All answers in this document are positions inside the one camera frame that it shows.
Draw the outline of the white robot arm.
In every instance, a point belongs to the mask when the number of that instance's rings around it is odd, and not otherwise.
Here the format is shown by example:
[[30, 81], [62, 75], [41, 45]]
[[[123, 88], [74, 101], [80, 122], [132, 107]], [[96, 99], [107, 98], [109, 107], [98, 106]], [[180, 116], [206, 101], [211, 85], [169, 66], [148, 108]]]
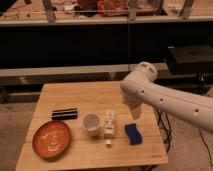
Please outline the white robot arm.
[[157, 75], [153, 64], [141, 62], [122, 80], [120, 89], [130, 110], [145, 103], [213, 133], [213, 98], [155, 84]]

